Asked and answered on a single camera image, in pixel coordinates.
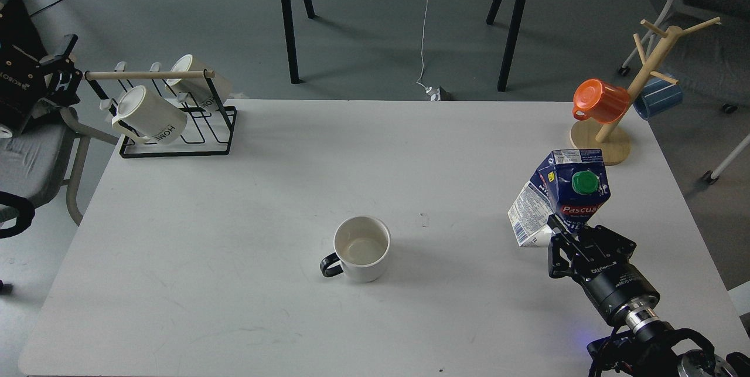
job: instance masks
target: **mug tree base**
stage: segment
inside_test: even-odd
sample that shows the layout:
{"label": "mug tree base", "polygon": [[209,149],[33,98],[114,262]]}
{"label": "mug tree base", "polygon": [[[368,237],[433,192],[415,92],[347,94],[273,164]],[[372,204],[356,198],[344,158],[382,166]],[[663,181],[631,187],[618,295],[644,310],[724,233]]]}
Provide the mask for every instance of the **mug tree base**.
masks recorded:
{"label": "mug tree base", "polygon": [[120,143],[123,158],[185,157],[204,155],[228,155],[232,148],[237,109],[225,106],[230,126],[220,113],[206,114],[198,107],[180,107],[189,118],[182,137],[171,144],[136,144],[125,136]]}
{"label": "mug tree base", "polygon": [[598,142],[596,135],[602,124],[589,120],[574,123],[570,130],[570,142],[577,149],[600,149],[605,165],[620,164],[630,155],[630,136],[621,128],[615,128],[605,142]]}

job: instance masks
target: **green bottle cap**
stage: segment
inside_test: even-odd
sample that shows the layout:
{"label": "green bottle cap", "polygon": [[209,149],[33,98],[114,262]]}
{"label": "green bottle cap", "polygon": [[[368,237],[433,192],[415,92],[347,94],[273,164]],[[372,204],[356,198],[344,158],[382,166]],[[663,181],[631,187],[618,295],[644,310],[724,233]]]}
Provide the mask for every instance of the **green bottle cap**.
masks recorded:
{"label": "green bottle cap", "polygon": [[597,192],[599,188],[599,178],[592,171],[576,172],[573,175],[573,191],[581,195]]}

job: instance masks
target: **gray chair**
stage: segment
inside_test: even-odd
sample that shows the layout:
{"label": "gray chair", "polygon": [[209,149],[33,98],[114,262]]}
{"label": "gray chair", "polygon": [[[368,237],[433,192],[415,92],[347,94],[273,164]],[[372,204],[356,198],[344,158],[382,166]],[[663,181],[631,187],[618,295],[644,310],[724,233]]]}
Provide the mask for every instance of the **gray chair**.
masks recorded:
{"label": "gray chair", "polygon": [[[687,9],[672,14],[667,25],[686,28],[721,16],[713,26],[681,40],[664,61],[664,72],[683,89],[723,102],[726,113],[747,105],[750,96],[750,0],[683,0]],[[699,18],[702,11],[706,17]]]}
{"label": "gray chair", "polygon": [[[67,211],[79,225],[83,215],[77,194],[88,144],[92,137],[109,144],[116,144],[117,138],[79,123],[70,107],[51,116],[19,136],[0,139],[0,190],[26,198],[37,208],[49,203],[67,185]],[[75,139],[79,140],[78,147],[66,179]],[[0,205],[0,222],[17,216],[16,209]]]}

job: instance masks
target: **mug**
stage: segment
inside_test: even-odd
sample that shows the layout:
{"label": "mug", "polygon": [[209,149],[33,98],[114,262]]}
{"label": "mug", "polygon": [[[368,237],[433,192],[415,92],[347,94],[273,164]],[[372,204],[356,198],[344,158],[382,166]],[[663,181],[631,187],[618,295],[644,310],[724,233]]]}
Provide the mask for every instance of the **mug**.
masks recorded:
{"label": "mug", "polygon": [[356,216],[339,225],[333,237],[334,252],[321,261],[326,277],[343,273],[365,283],[379,278],[388,267],[391,232],[371,216]]}
{"label": "mug", "polygon": [[651,78],[643,87],[643,91],[640,92],[638,98],[633,101],[633,108],[641,118],[648,120],[648,118],[682,102],[683,89],[680,86],[661,78]]}
{"label": "mug", "polygon": [[[120,121],[145,136],[140,137],[124,128]],[[117,114],[112,118],[112,128],[115,131],[140,144],[169,144],[182,134],[187,123],[188,115],[185,112],[162,97],[148,92],[145,86],[135,86],[128,90],[120,99]]]}
{"label": "mug", "polygon": [[[196,59],[193,55],[185,55],[178,59],[174,66],[172,66],[172,72],[188,72],[188,70],[200,70],[212,69],[205,63]],[[222,77],[216,73],[216,76],[212,78],[216,93],[221,99],[222,104],[227,101],[227,97],[232,92],[232,83],[227,78]],[[178,92],[189,92],[192,97],[187,97],[185,102],[192,106],[198,106],[207,111],[215,111],[218,109],[216,101],[211,93],[209,84],[206,83],[204,78],[198,78],[196,80],[188,80],[185,78],[170,79],[166,81],[164,89],[169,91]]]}
{"label": "mug", "polygon": [[630,107],[630,94],[597,78],[585,80],[573,95],[573,117],[577,120],[594,118],[598,123],[613,123]]}

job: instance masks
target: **white cable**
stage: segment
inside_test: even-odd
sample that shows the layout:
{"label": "white cable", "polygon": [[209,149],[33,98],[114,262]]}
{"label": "white cable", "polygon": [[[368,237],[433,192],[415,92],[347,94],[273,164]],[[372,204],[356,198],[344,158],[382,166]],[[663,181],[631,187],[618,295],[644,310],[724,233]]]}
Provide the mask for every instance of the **white cable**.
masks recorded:
{"label": "white cable", "polygon": [[424,75],[424,27],[426,27],[426,25],[427,25],[427,8],[428,8],[428,6],[429,6],[429,0],[424,0],[424,20],[422,22],[422,44],[421,44],[421,50],[420,50],[420,55],[421,55],[421,59],[422,59],[422,69],[421,69],[421,72],[420,72],[420,77],[417,78],[417,82],[416,82],[416,84],[420,84],[420,86],[422,86],[422,88],[425,91],[427,90],[427,87],[424,86],[424,84],[421,82],[421,78]]}

